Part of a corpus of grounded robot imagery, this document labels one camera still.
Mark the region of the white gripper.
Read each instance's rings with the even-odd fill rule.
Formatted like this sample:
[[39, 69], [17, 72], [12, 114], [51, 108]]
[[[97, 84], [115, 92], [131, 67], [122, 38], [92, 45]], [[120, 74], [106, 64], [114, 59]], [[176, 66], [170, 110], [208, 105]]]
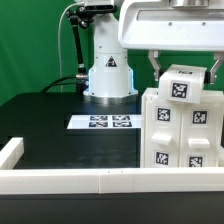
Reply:
[[118, 40], [127, 49], [150, 50], [156, 81], [164, 73], [158, 50], [216, 52], [205, 76], [214, 84], [224, 63], [224, 0], [125, 0]]

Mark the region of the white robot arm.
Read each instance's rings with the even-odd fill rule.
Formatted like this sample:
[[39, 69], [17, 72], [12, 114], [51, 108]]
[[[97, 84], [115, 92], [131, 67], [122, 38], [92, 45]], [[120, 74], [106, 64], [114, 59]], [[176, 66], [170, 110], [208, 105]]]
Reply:
[[156, 76], [161, 51], [212, 52], [210, 83], [224, 63], [224, 0], [74, 1], [80, 26], [94, 25], [94, 64], [84, 91], [92, 102], [119, 103], [137, 96], [129, 49], [147, 50]]

